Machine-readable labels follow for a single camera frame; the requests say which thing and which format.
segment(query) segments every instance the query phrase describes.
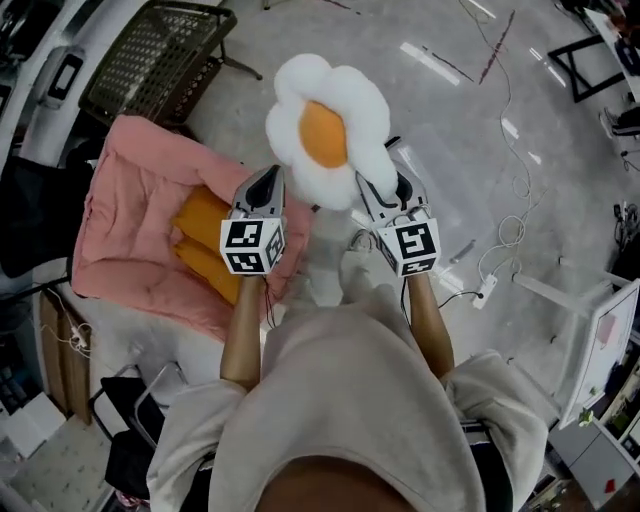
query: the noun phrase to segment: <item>sweatshirt sleeve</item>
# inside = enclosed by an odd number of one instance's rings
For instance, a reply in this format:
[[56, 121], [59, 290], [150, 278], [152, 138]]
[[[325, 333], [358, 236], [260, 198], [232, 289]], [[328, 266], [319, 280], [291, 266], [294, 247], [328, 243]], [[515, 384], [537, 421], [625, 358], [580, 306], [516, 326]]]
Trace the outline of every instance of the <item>sweatshirt sleeve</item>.
[[147, 472], [154, 512], [178, 512], [202, 459], [215, 451], [227, 420], [246, 391], [218, 380], [180, 394], [167, 414]]
[[472, 357], [442, 379], [447, 395], [466, 419], [482, 420], [502, 455], [514, 510], [520, 510], [535, 487], [548, 429], [527, 405], [527, 395], [495, 351]]

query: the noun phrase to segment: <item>pink cushion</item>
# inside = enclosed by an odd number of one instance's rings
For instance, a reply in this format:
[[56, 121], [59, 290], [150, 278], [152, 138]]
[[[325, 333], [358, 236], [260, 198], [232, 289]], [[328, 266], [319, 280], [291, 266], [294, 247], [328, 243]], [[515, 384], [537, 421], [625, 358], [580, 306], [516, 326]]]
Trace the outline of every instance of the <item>pink cushion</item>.
[[[171, 219], [197, 185], [231, 203], [250, 175], [242, 165], [141, 117], [113, 123], [85, 201], [71, 286], [226, 338], [232, 307], [173, 253], [182, 237]], [[313, 213], [287, 195], [287, 246], [268, 277], [282, 298], [306, 249]]]

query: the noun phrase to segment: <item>fried egg plush toy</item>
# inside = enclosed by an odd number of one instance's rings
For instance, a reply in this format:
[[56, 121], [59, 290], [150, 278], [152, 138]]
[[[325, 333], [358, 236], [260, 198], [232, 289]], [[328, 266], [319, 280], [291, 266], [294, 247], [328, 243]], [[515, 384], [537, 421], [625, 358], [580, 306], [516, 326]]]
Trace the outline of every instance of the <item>fried egg plush toy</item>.
[[384, 147], [389, 106], [373, 82], [350, 66], [332, 68], [318, 55], [302, 54], [278, 70], [275, 89], [267, 137], [291, 167], [302, 200], [350, 208], [360, 195], [356, 171], [383, 199], [393, 195], [398, 176]]

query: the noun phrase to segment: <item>white cable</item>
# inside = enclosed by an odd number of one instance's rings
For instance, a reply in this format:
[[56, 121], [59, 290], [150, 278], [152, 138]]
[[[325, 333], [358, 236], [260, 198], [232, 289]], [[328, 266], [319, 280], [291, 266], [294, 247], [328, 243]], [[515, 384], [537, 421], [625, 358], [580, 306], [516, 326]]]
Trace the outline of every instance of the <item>white cable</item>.
[[[482, 36], [482, 39], [484, 39], [484, 42], [487, 44], [487, 46], [489, 48], [491, 48], [493, 51], [496, 50], [496, 48], [491, 45], [489, 43], [489, 41], [487, 40], [487, 37], [485, 36], [482, 27], [480, 26], [480, 22], [478, 21], [478, 18], [476, 16], [474, 16], [468, 9], [467, 7], [462, 3], [462, 0], [458, 0], [458, 2], [460, 3], [460, 5], [463, 7], [463, 9], [466, 11], [466, 13], [475, 21], [477, 27], [478, 27], [478, 31], [480, 32], [480, 35]], [[493, 252], [494, 250], [497, 249], [509, 249], [509, 248], [513, 248], [515, 247], [515, 254], [513, 256], [508, 257], [507, 259], [503, 260], [501, 263], [498, 264], [498, 266], [496, 266], [493, 271], [491, 272], [491, 275], [495, 275], [495, 273], [500, 270], [500, 268], [502, 268], [507, 262], [511, 262], [511, 265], [513, 266], [514, 263], [518, 263], [518, 265], [520, 265], [520, 268], [518, 271], [520, 271], [522, 269], [522, 262], [518, 259], [518, 252], [520, 249], [520, 244], [522, 243], [522, 241], [524, 240], [524, 237], [526, 235], [527, 232], [527, 222], [529, 220], [529, 215], [531, 214], [531, 212], [540, 204], [540, 202], [542, 201], [542, 199], [544, 198], [545, 194], [547, 193], [547, 191], [545, 190], [542, 193], [542, 196], [540, 196], [540, 199], [538, 200], [538, 202], [534, 205], [533, 204], [533, 197], [531, 195], [531, 171], [529, 171], [529, 167], [527, 166], [527, 164], [525, 163], [525, 161], [520, 157], [520, 155], [516, 152], [515, 149], [513, 149], [513, 146], [509, 143], [509, 140], [507, 139], [507, 135], [504, 131], [504, 124], [503, 124], [503, 120], [504, 120], [504, 115], [507, 111], [507, 109], [509, 108], [509, 106], [511, 105], [511, 100], [512, 100], [512, 95], [511, 95], [511, 80], [509, 79], [509, 74], [507, 73], [507, 70], [504, 68], [504, 66], [502, 65], [502, 62], [500, 61], [500, 57], [498, 56], [500, 52], [496, 52], [496, 62], [498, 63], [498, 66], [500, 66], [500, 69], [502, 70], [502, 73], [504, 74], [504, 77], [507, 81], [507, 91], [508, 91], [508, 99], [507, 99], [507, 103], [505, 104], [504, 108], [502, 109], [502, 112], [500, 112], [500, 117], [499, 117], [499, 122], [500, 122], [500, 132], [502, 133], [502, 138], [504, 139], [505, 144], [507, 145], [507, 147], [509, 148], [509, 151], [511, 153], [513, 153], [513, 155], [518, 159], [518, 161], [522, 164], [522, 167], [524, 168], [525, 172], [526, 172], [526, 179], [523, 178], [522, 176], [514, 176], [513, 180], [511, 181], [511, 188], [513, 190], [513, 193], [515, 194], [516, 197], [520, 198], [520, 199], [527, 199], [529, 202], [529, 205], [527, 207], [527, 210], [524, 212], [524, 214], [522, 214], [522, 216], [518, 217], [517, 215], [508, 215], [506, 216], [504, 219], [502, 219], [500, 221], [500, 224], [498, 225], [498, 240], [500, 241], [500, 243], [498, 245], [494, 245], [493, 247], [489, 248], [478, 260], [478, 274], [480, 275], [480, 279], [482, 280], [483, 283], [486, 283], [486, 279], [485, 279], [485, 275], [482, 273], [482, 262], [484, 261], [485, 257]], [[516, 190], [516, 183], [518, 182], [518, 180], [522, 181], [522, 183], [524, 183], [524, 188], [525, 191], [523, 194], [519, 194], [518, 191]], [[515, 238], [512, 241], [507, 241], [504, 234], [502, 233], [502, 229], [504, 227], [504, 225], [507, 223], [507, 221], [509, 220], [514, 220], [515, 222], [518, 223], [518, 232], [515, 236]]]
[[[95, 329], [93, 328], [93, 326], [88, 323], [88, 322], [83, 322], [77, 326], [74, 326], [74, 322], [71, 319], [71, 316], [69, 315], [69, 312], [67, 311], [67, 309], [64, 307], [64, 302], [62, 300], [62, 297], [60, 297], [60, 295], [55, 292], [53, 289], [49, 288], [49, 291], [51, 293], [53, 293], [57, 298], [58, 301], [60, 301], [60, 307], [62, 308], [62, 311], [64, 311], [64, 314], [67, 316], [67, 320], [69, 321], [69, 326], [72, 328], [75, 327], [75, 329], [79, 332], [80, 329], [82, 327], [88, 326], [91, 331], [94, 331]], [[76, 338], [76, 336], [72, 336], [71, 339], [69, 340], [63, 340], [62, 338], [59, 338], [58, 335], [56, 334], [56, 332], [51, 328], [51, 326], [49, 326], [48, 324], [45, 324], [41, 327], [40, 331], [43, 331], [45, 328], [48, 328], [51, 333], [57, 338], [58, 341], [62, 342], [62, 343], [68, 343], [69, 346], [71, 347], [71, 349], [76, 352], [77, 354], [80, 354], [82, 357], [89, 359], [90, 361], [96, 361], [98, 363], [100, 363], [102, 366], [104, 366], [105, 368], [107, 368], [108, 370], [112, 371], [113, 373], [116, 373], [116, 370], [114, 370], [113, 368], [111, 368], [107, 363], [105, 363], [104, 361], [102, 361], [100, 358], [98, 358], [96, 355], [93, 354], [93, 348], [95, 347], [95, 339], [92, 340], [93, 341], [93, 345], [94, 347], [92, 347], [91, 349], [89, 348], [85, 348], [80, 344], [80, 340]]]

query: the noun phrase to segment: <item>power strip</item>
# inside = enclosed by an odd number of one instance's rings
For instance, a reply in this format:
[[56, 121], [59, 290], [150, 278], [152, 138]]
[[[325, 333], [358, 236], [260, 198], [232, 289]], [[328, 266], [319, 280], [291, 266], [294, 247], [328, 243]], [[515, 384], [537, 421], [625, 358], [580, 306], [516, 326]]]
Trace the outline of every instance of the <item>power strip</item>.
[[482, 286], [478, 290], [478, 294], [482, 294], [482, 298], [476, 297], [471, 302], [471, 305], [476, 309], [482, 309], [484, 305], [487, 303], [487, 300], [489, 299], [489, 295], [491, 295], [491, 292], [496, 287], [496, 284], [498, 284], [498, 278], [493, 274], [489, 274], [485, 282], [482, 283]]

